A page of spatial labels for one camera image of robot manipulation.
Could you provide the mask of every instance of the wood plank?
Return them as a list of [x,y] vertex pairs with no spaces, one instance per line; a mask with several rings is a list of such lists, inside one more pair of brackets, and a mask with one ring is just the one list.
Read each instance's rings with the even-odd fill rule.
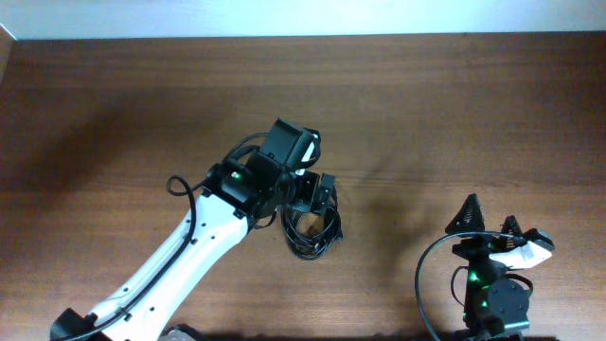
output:
[[[413,35],[17,42],[0,87],[0,338],[45,339],[85,314],[168,236],[194,183],[276,117],[320,130],[343,243],[291,256],[254,231],[171,324],[246,335],[423,332],[417,260],[476,192],[487,226],[515,214],[554,239],[528,335],[600,339],[606,323],[606,35]],[[448,245],[422,293],[464,327]]]

